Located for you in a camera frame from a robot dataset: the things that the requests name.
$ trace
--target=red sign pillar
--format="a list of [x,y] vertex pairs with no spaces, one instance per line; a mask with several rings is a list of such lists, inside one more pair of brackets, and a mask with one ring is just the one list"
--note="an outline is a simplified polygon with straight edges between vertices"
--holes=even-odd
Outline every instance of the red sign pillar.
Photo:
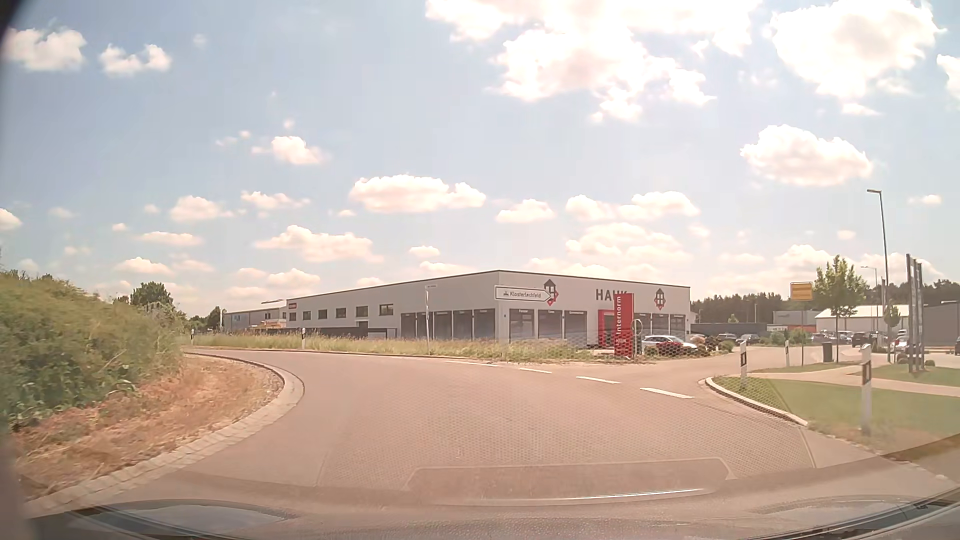
[[634,293],[613,295],[613,354],[626,358],[634,355]]

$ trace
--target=small tree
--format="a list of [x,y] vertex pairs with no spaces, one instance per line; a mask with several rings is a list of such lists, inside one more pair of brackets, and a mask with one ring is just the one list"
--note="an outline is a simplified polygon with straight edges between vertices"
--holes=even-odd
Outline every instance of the small tree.
[[[851,317],[867,297],[867,282],[854,271],[853,266],[839,255],[833,258],[833,264],[827,268],[817,268],[817,279],[813,282],[813,303],[820,309],[829,309],[833,315],[834,331],[840,335],[840,317]],[[840,354],[840,340],[837,339],[837,355]]]

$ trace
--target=curb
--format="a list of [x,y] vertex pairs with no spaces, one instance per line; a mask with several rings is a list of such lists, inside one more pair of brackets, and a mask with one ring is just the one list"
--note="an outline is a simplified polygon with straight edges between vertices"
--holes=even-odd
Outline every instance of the curb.
[[283,379],[283,388],[268,404],[237,420],[236,422],[208,433],[199,439],[170,452],[140,461],[130,467],[114,471],[95,479],[87,479],[60,491],[38,497],[23,504],[28,517],[59,513],[80,506],[102,503],[124,491],[196,463],[222,449],[246,439],[266,426],[271,425],[303,397],[303,381],[296,375],[275,366],[229,356],[187,353],[195,356],[211,356],[243,362],[268,369]]
[[760,403],[760,402],[755,402],[754,400],[752,400],[752,399],[750,399],[750,398],[747,398],[747,397],[745,397],[745,396],[741,396],[740,394],[737,394],[736,392],[731,392],[730,390],[724,388],[723,386],[720,386],[720,385],[717,384],[716,382],[713,382],[713,377],[707,377],[706,379],[704,379],[704,382],[705,382],[705,383],[707,384],[707,386],[708,386],[711,390],[713,390],[714,392],[716,392],[716,393],[718,393],[718,394],[720,394],[720,395],[722,395],[722,396],[728,397],[728,398],[734,400],[735,402],[742,403],[742,404],[744,404],[744,405],[746,405],[746,406],[748,406],[748,407],[750,407],[750,408],[754,408],[754,409],[756,409],[756,410],[758,410],[758,411],[760,411],[760,412],[765,412],[765,413],[767,413],[767,414],[771,414],[771,415],[773,415],[773,416],[776,416],[776,417],[780,418],[781,420],[786,420],[787,422],[793,422],[794,424],[799,424],[800,426],[803,426],[803,427],[805,427],[805,428],[806,428],[807,425],[809,424],[809,422],[807,422],[807,421],[804,420],[803,418],[797,416],[796,414],[791,414],[791,413],[789,413],[789,412],[787,412],[787,411],[785,411],[785,410],[780,410],[780,409],[778,409],[778,408],[771,407],[771,406],[769,406],[769,405],[764,405],[764,404],[762,404],[762,403]]

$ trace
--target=dashed line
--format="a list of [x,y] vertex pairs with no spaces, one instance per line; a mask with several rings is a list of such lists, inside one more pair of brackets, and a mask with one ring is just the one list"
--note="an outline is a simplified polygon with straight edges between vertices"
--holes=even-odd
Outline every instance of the dashed line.
[[693,396],[687,396],[686,394],[675,394],[673,392],[667,392],[666,390],[660,390],[659,388],[640,388],[640,390],[646,390],[647,392],[655,392],[657,394],[663,394],[664,396],[673,396],[675,398],[681,398],[684,400],[693,399]]
[[444,360],[444,361],[449,362],[449,363],[451,363],[451,364],[467,364],[467,365],[471,365],[471,366],[500,367],[500,366],[498,366],[498,365],[496,365],[496,364],[482,364],[482,363],[480,363],[480,362],[464,362],[464,361],[462,361],[462,360]]
[[595,377],[583,377],[583,376],[577,376],[577,379],[583,379],[583,380],[596,380],[597,382],[608,382],[608,383],[610,383],[610,384],[620,384],[620,381],[619,381],[619,380],[606,380],[606,379],[597,379],[597,378],[595,378]]

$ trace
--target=asphalt road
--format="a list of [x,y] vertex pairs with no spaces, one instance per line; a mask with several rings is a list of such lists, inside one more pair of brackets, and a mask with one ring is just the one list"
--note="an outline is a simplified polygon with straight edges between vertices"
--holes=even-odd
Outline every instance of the asphalt road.
[[[749,506],[844,493],[917,497],[954,485],[699,383],[738,372],[736,354],[612,366],[216,353],[295,374],[302,399],[248,439],[116,501],[190,497],[349,513],[649,500],[676,517],[732,511],[731,498]],[[775,367],[783,350],[752,348],[750,359],[751,369]]]

